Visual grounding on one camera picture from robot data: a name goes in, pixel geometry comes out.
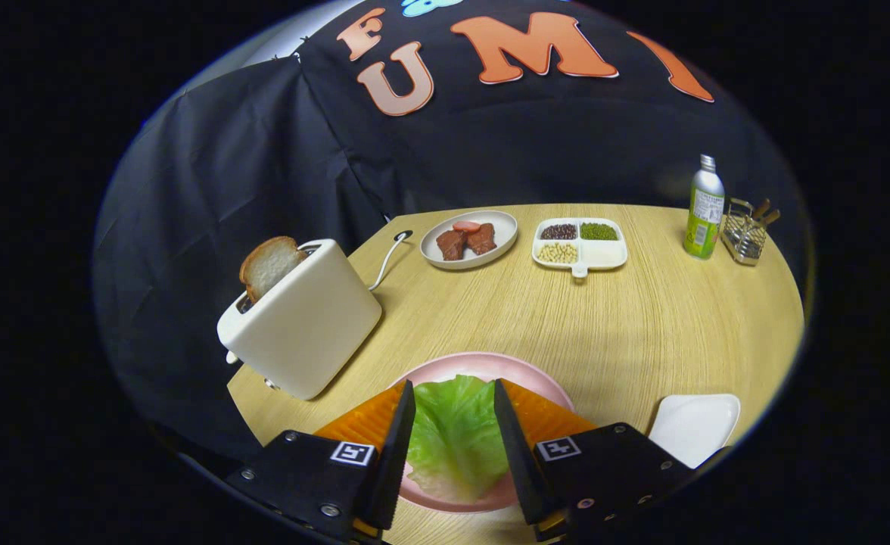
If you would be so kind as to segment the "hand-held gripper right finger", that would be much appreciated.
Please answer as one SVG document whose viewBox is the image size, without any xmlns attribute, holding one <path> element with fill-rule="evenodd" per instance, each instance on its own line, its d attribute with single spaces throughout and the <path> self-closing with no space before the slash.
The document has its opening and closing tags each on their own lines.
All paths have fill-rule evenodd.
<svg viewBox="0 0 890 545">
<path fill-rule="evenodd" d="M 672 496 L 697 470 L 627 423 L 593 425 L 552 403 L 535 428 L 544 397 L 497 379 L 493 409 L 525 524 L 539 542 L 617 542 L 632 518 Z"/>
</svg>

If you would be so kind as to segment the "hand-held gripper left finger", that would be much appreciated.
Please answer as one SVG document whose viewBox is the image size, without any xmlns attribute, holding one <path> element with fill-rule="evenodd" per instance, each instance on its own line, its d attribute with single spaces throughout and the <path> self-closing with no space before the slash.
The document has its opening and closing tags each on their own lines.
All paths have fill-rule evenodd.
<svg viewBox="0 0 890 545">
<path fill-rule="evenodd" d="M 330 437 L 283 431 L 226 489 L 302 542 L 379 542 L 390 530 L 416 413 L 403 379 L 328 425 Z"/>
</svg>

